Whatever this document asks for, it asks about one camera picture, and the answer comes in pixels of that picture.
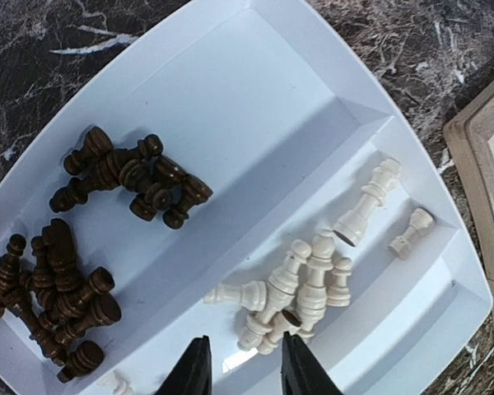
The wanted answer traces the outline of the white plastic divided tray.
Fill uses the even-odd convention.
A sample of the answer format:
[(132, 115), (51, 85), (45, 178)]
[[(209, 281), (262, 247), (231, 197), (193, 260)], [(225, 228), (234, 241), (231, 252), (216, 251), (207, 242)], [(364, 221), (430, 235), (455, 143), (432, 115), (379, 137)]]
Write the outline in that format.
[[(105, 352), (92, 374), (60, 383), (20, 319), (0, 320), (0, 378), (20, 394), (102, 394), (118, 370), (154, 393), (189, 342), (208, 336), (216, 394), (278, 394), (280, 351), (224, 370), (238, 353), (243, 309), (209, 305), (220, 283), (264, 280), (296, 239), (311, 241), (353, 208), (382, 160), (398, 186), (363, 240), (338, 251), (356, 267), (352, 301), (328, 308), (311, 351), (346, 394), (421, 393), (492, 309), (462, 218), (398, 107), (338, 33), (303, 1), (192, 1), (149, 30), (47, 124), (0, 183), (0, 256), (9, 237), (38, 235), (62, 163), (97, 125), (135, 146), (157, 134), (165, 153), (213, 191), (179, 230), (129, 210), (122, 189), (64, 214), (79, 262), (107, 268), (121, 320), (87, 336)], [(389, 243), (421, 207), (434, 230), (407, 260)]]

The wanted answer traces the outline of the dark chess pieces pile upper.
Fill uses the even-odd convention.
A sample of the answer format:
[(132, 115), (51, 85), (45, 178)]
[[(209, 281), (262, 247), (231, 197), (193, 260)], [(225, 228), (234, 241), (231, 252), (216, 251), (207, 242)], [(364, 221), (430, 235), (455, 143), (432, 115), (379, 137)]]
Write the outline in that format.
[(69, 211), (86, 204), (93, 192), (121, 187), (136, 194), (129, 204), (135, 216), (152, 221), (160, 213), (165, 225), (180, 229), (189, 211), (207, 202), (213, 191), (163, 151), (156, 134), (138, 140), (132, 149), (116, 148), (102, 128), (92, 127), (82, 147), (63, 160), (63, 168), (72, 177), (50, 198), (51, 210)]

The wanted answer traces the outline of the white chess queen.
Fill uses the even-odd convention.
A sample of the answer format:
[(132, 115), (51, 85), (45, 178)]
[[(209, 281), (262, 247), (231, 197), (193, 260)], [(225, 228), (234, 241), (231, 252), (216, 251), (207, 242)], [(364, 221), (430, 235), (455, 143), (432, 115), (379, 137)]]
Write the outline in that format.
[(361, 187), (358, 203), (333, 225), (333, 232), (339, 239), (352, 247), (362, 241), (371, 214), (384, 205), (388, 193), (398, 186), (401, 169), (399, 162), (389, 158), (372, 170), (369, 182)]

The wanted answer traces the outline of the dark chess pieces pile lower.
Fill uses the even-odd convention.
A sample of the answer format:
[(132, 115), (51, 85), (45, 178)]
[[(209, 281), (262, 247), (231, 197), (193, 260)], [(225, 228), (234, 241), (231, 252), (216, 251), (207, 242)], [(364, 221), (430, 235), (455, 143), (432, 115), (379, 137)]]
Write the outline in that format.
[(40, 235), (14, 234), (7, 241), (0, 256), (0, 318), (7, 311), (19, 318), (43, 357), (60, 367), (58, 380), (68, 383), (104, 361), (101, 347), (85, 335), (122, 318), (110, 293), (114, 286), (104, 267), (83, 275), (71, 227), (53, 218)]

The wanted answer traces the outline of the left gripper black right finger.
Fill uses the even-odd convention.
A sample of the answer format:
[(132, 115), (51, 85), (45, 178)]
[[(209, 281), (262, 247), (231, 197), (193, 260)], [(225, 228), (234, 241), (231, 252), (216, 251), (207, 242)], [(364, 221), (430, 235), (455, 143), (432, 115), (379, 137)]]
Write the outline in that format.
[(302, 338), (289, 332), (282, 339), (281, 380), (287, 395), (343, 395)]

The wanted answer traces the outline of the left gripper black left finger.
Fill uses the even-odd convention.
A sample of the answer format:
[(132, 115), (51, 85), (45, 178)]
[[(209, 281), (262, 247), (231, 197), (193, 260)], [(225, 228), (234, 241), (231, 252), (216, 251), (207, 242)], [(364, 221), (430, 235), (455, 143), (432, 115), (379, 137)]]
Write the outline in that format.
[(212, 354), (208, 336), (195, 337), (155, 395), (211, 395)]

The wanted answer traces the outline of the dark chess pieces pile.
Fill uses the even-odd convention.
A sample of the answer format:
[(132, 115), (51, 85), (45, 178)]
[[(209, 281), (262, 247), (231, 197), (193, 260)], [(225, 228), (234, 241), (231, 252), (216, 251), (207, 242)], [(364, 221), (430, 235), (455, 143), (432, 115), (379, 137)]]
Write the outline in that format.
[(160, 213), (165, 225), (180, 229), (189, 211), (207, 202), (213, 191), (163, 151), (156, 134), (138, 140), (132, 149), (116, 148), (102, 128), (92, 127), (82, 147), (63, 160), (63, 168), (72, 177), (50, 198), (51, 210), (69, 211), (86, 204), (93, 192), (121, 187), (136, 194), (129, 204), (135, 216), (152, 221)]
[(60, 367), (58, 380), (68, 383), (104, 361), (101, 347), (85, 335), (122, 318), (110, 293), (114, 286), (104, 267), (83, 275), (71, 227), (53, 218), (40, 235), (14, 234), (7, 241), (0, 256), (0, 318), (7, 311), (19, 318), (43, 357)]

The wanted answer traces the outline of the white chess pieces pile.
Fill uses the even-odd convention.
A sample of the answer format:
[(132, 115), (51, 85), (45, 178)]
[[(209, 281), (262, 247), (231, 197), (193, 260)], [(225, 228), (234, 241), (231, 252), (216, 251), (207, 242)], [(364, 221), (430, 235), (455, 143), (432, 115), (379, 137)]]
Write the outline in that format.
[(242, 351), (272, 353), (285, 333), (308, 342), (315, 335), (327, 307), (344, 307), (351, 295), (345, 285), (329, 289), (328, 272), (351, 273), (352, 262), (336, 254), (335, 233), (317, 229), (311, 242), (296, 239), (283, 263), (265, 281), (249, 281), (240, 286), (219, 284), (204, 297), (205, 304), (234, 303), (249, 311), (238, 335)]

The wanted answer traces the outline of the white chess rook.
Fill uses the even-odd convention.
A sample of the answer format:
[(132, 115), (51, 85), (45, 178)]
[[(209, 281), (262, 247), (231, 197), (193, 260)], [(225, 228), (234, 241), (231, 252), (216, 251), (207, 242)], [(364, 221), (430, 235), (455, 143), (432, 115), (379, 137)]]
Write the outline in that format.
[(396, 236), (389, 243), (390, 252), (401, 260), (407, 260), (414, 247), (435, 228), (436, 221), (433, 216), (425, 209), (416, 208), (408, 222), (406, 230)]

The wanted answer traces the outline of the wooden chess board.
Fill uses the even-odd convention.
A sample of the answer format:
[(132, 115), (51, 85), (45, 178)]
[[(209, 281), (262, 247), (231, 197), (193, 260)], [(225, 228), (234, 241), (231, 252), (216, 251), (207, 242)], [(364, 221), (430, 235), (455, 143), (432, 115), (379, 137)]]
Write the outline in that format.
[(473, 215), (494, 333), (494, 80), (445, 125), (444, 136)]

